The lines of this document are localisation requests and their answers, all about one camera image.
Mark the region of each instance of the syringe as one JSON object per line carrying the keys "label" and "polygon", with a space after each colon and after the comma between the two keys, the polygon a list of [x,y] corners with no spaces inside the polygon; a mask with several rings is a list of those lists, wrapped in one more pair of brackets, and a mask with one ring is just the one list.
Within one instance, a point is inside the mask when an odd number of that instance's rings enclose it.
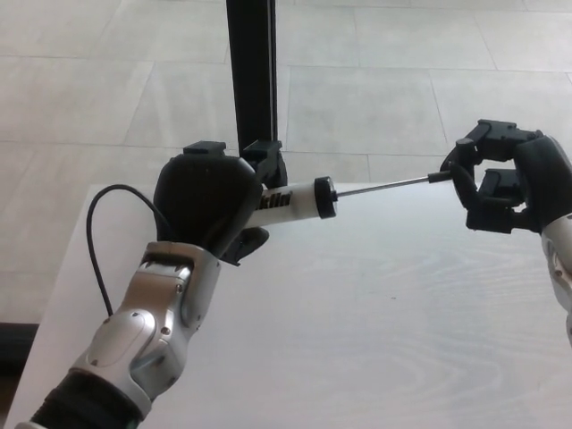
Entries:
{"label": "syringe", "polygon": [[408,181],[395,181],[370,188],[337,192],[330,177],[320,177],[312,183],[268,189],[263,192],[258,209],[248,220],[246,228],[293,222],[313,217],[328,219],[336,216],[339,198],[416,183],[435,183],[446,181],[449,178],[448,172],[435,172]]}

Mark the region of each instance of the metal plunger rod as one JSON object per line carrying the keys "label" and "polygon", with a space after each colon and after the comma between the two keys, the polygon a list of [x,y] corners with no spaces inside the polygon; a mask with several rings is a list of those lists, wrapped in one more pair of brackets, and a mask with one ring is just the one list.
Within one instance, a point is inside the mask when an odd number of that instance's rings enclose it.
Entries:
{"label": "metal plunger rod", "polygon": [[399,186],[413,185],[415,183],[423,183],[424,181],[429,181],[429,178],[425,176],[425,177],[420,177],[418,179],[409,179],[408,181],[395,181],[393,183],[387,183],[385,185],[373,186],[372,188],[347,190],[345,192],[338,192],[338,198],[348,197],[350,195],[365,194],[367,192],[373,192],[375,190],[398,188]]}

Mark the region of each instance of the silver robotic forearm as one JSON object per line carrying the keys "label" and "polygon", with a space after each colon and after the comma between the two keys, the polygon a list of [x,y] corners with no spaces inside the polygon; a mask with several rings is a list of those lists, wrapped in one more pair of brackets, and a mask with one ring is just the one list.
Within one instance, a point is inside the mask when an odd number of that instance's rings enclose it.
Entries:
{"label": "silver robotic forearm", "polygon": [[542,237],[554,294],[568,312],[566,332],[572,346],[572,214],[550,223]]}
{"label": "silver robotic forearm", "polygon": [[218,259],[197,246],[149,243],[121,306],[104,320],[69,374],[102,380],[137,408],[142,421],[153,400],[181,376],[190,337],[205,318],[220,269]]}

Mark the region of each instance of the silver arm joint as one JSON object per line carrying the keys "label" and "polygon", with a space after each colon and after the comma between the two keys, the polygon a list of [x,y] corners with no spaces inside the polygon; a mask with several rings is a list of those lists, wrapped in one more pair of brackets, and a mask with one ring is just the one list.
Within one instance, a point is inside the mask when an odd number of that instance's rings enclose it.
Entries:
{"label": "silver arm joint", "polygon": [[71,370],[108,381],[146,416],[181,376],[219,273],[219,261],[202,248],[149,243],[121,306]]}

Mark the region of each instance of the black metal pole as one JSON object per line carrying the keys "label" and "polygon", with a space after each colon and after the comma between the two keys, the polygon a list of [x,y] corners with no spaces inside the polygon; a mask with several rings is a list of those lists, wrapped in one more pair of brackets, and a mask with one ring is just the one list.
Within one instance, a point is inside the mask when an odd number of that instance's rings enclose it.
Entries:
{"label": "black metal pole", "polygon": [[275,0],[226,0],[239,152],[278,139]]}

